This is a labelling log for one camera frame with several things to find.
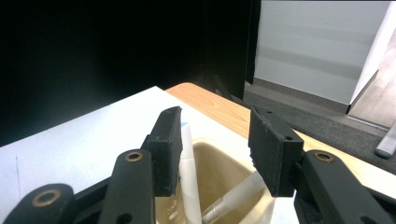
floor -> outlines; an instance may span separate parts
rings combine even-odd
[[[345,114],[347,108],[344,105],[337,104],[333,101],[326,100],[309,93],[296,91],[274,83],[263,81],[258,78],[254,78],[253,85],[247,84],[245,86],[245,91],[285,105],[296,107],[323,118],[331,119],[335,122],[345,124],[346,126],[381,138],[384,137],[388,131],[388,129],[382,129],[374,125],[367,125],[366,123],[355,119],[349,119]]]
[[[353,105],[349,116],[385,129],[396,121],[396,30],[376,78]]]

black wall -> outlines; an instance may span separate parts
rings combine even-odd
[[[0,3],[0,146],[152,86],[242,98],[251,1],[125,2]]]

doorway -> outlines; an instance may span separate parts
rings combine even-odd
[[[390,38],[375,79],[348,114],[388,130],[396,121],[396,30]]]

brass screw insert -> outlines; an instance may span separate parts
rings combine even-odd
[[[140,161],[143,158],[143,154],[139,151],[134,151],[125,156],[127,161]]]
[[[44,207],[54,203],[61,197],[61,191],[58,189],[47,189],[37,194],[32,201],[34,207]]]
[[[326,152],[315,152],[315,157],[320,161],[332,162],[334,157]]]

wooden table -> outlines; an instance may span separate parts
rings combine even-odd
[[[201,113],[214,119],[221,125],[248,139],[250,123],[249,109],[191,83],[182,83],[166,91],[187,105],[194,107]],[[396,175],[352,157],[308,135],[299,132],[297,132],[297,134],[304,140],[305,151],[320,149],[336,155],[346,164],[349,170],[351,170],[364,186],[396,199]]]

